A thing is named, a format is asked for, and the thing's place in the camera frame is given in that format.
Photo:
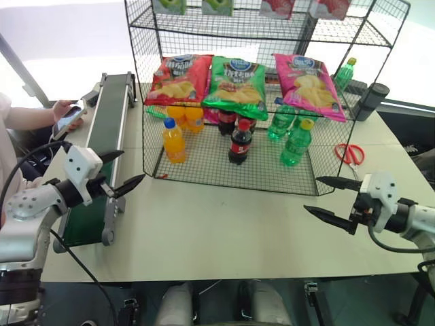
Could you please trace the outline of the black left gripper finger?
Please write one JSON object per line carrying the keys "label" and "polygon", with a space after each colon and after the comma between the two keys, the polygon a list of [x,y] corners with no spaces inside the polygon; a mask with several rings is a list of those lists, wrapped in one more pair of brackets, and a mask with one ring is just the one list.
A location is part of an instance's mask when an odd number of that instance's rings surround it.
{"label": "black left gripper finger", "polygon": [[109,187],[109,192],[107,193],[107,196],[109,198],[120,198],[124,195],[128,194],[129,192],[133,191],[138,184],[142,182],[142,180],[145,178],[145,174],[136,175],[134,177],[131,177],[130,179],[126,180],[120,187],[118,188],[111,188]]}
{"label": "black left gripper finger", "polygon": [[123,150],[117,149],[117,150],[108,151],[108,152],[105,152],[105,153],[100,153],[99,154],[99,158],[101,159],[102,162],[112,162],[116,158],[121,156],[123,153],[124,153]]}

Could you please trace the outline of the person's hand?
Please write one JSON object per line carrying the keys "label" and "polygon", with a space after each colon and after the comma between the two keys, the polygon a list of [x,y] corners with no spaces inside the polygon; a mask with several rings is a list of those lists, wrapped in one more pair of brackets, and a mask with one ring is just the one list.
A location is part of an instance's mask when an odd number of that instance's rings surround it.
{"label": "person's hand", "polygon": [[[52,112],[54,114],[54,122],[57,123],[62,117],[64,117],[71,109],[72,102],[68,100],[59,100],[55,102],[52,107]],[[84,123],[83,119],[80,117],[76,122],[70,125],[68,131],[71,132],[79,128]]]}

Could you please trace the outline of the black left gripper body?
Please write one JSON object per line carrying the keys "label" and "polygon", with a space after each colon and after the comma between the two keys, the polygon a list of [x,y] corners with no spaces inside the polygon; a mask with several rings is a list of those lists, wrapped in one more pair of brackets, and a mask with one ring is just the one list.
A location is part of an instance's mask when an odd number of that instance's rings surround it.
{"label": "black left gripper body", "polygon": [[86,184],[86,189],[92,199],[101,196],[113,198],[115,195],[114,189],[107,184],[106,176],[103,173],[98,173],[95,178],[90,179]]}

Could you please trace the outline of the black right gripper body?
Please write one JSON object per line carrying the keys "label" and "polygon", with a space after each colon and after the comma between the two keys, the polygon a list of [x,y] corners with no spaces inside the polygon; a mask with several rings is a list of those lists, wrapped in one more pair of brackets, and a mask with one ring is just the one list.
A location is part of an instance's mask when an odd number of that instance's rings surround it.
{"label": "black right gripper body", "polygon": [[358,193],[350,214],[350,220],[367,225],[370,220],[370,210],[374,207],[374,200],[369,194]]}

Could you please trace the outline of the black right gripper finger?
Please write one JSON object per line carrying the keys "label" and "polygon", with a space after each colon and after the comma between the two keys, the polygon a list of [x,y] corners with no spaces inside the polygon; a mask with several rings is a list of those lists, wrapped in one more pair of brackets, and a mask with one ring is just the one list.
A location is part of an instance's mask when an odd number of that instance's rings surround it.
{"label": "black right gripper finger", "polygon": [[317,177],[316,180],[333,188],[350,189],[353,191],[359,191],[362,185],[361,181],[344,177],[322,176]]}
{"label": "black right gripper finger", "polygon": [[351,221],[349,219],[343,219],[341,217],[337,217],[332,211],[328,211],[326,209],[322,209],[320,207],[316,206],[303,206],[310,214],[314,215],[321,221],[328,223],[330,225],[333,225],[334,227],[343,229],[348,234],[354,235],[357,223],[354,221]]}

